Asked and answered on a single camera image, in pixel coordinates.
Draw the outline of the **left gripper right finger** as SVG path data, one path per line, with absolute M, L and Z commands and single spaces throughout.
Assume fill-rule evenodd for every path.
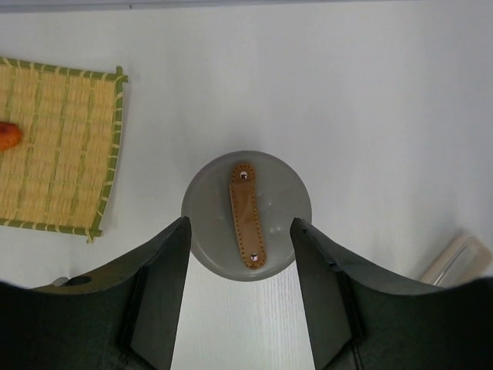
M 318 369 L 490 369 L 492 280 L 440 288 L 395 274 L 309 222 L 290 226 Z

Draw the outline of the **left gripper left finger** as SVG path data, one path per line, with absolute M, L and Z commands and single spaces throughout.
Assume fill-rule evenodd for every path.
M 181 217 L 95 270 L 27 289 L 1 285 L 3 369 L 168 369 L 191 245 Z

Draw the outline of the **clear cutlery case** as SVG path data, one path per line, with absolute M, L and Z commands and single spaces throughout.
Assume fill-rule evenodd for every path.
M 492 263 L 492 252 L 477 237 L 459 234 L 433 261 L 420 282 L 451 288 L 480 278 Z

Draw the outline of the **grey round lid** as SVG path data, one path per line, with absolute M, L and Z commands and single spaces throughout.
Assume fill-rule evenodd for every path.
M 295 260 L 294 218 L 312 219 L 304 182 L 287 163 L 260 151 L 212 160 L 191 180 L 182 214 L 192 228 L 193 256 L 231 281 L 262 281 Z

